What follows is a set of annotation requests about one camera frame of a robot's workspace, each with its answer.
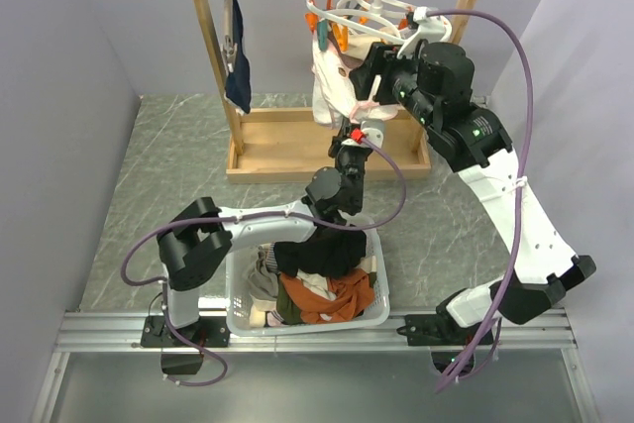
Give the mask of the white underwear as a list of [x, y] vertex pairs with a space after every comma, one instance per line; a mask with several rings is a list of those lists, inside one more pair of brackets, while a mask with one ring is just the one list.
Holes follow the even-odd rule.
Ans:
[[326, 40], [326, 49], [322, 51], [317, 35], [313, 36], [312, 114], [317, 124], [338, 129], [344, 119], [360, 123], [371, 117], [370, 111], [359, 105], [349, 79], [350, 71], [361, 63], [358, 58], [340, 54], [330, 40]]

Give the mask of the pink beige underwear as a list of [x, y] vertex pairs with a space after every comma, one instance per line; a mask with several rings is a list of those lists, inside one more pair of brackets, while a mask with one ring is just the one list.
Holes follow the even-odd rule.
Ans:
[[353, 124], [360, 124], [365, 120], [380, 120], [383, 122], [393, 119], [398, 112], [398, 106], [393, 104], [380, 105], [372, 98], [376, 95], [380, 86], [381, 76], [374, 78], [370, 96], [367, 100], [358, 100], [356, 98], [354, 86], [350, 79], [350, 73], [353, 69], [362, 65], [362, 60], [349, 56], [341, 55], [344, 79], [344, 101], [342, 106], [343, 115], [346, 116]]

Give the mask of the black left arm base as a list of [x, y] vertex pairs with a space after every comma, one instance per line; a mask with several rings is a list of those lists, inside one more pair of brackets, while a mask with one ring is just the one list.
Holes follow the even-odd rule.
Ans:
[[191, 349], [183, 339], [207, 349], [224, 349], [230, 342], [226, 319], [220, 316], [201, 316], [193, 324], [177, 329], [177, 333], [181, 339], [168, 327], [163, 315], [149, 315], [141, 335], [142, 349], [160, 350], [160, 368], [167, 376], [194, 376], [203, 366], [204, 356], [197, 348], [193, 348], [193, 353], [172, 351]]

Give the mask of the black underwear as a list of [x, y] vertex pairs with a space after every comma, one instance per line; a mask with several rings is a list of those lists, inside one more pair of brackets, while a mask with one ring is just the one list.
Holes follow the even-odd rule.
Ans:
[[366, 256], [367, 234], [318, 228], [305, 242], [275, 242], [273, 254], [278, 269], [291, 277], [302, 271], [324, 277], [348, 275]]

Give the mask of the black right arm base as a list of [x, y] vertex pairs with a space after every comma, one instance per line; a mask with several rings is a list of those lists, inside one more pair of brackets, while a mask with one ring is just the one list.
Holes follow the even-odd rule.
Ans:
[[462, 328], [448, 317], [437, 314], [408, 314], [396, 333], [409, 347], [429, 347], [434, 370], [443, 373], [459, 360], [460, 351], [440, 351], [445, 347], [465, 348], [475, 337], [479, 324]]

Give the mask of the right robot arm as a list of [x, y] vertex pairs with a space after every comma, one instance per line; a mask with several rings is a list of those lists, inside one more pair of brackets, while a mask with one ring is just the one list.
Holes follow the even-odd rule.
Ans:
[[501, 279], [460, 290], [437, 307], [436, 329], [459, 343], [493, 310], [524, 324], [551, 309], [596, 271], [592, 257], [577, 254], [558, 233], [527, 178], [498, 117], [472, 101], [474, 63], [458, 45], [436, 42], [414, 57], [375, 42], [350, 78], [360, 99], [397, 103], [425, 130], [432, 149], [474, 193], [515, 254], [509, 283]]

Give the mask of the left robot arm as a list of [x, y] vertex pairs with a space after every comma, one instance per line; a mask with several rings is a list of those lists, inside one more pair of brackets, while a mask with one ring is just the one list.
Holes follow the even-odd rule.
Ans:
[[345, 217], [362, 211], [366, 162], [382, 140], [383, 130], [369, 121], [347, 126], [331, 145], [334, 164], [313, 174], [302, 198], [276, 207], [240, 210], [202, 197], [157, 232], [166, 273], [166, 336], [178, 346], [197, 339], [199, 288], [229, 253], [273, 242], [297, 243], [309, 251], [330, 237], [355, 237]]

